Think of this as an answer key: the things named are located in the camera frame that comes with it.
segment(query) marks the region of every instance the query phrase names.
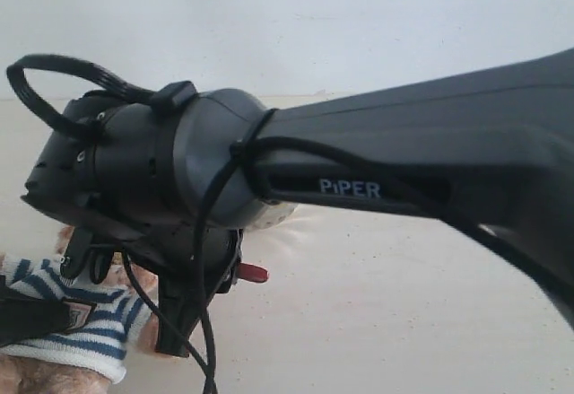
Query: red tab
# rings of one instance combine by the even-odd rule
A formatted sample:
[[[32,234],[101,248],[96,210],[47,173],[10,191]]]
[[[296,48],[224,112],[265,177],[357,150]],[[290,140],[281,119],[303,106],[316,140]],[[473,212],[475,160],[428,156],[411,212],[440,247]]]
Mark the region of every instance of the red tab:
[[[269,280],[269,272],[262,267],[240,263],[237,267],[237,277],[254,284],[264,284]]]

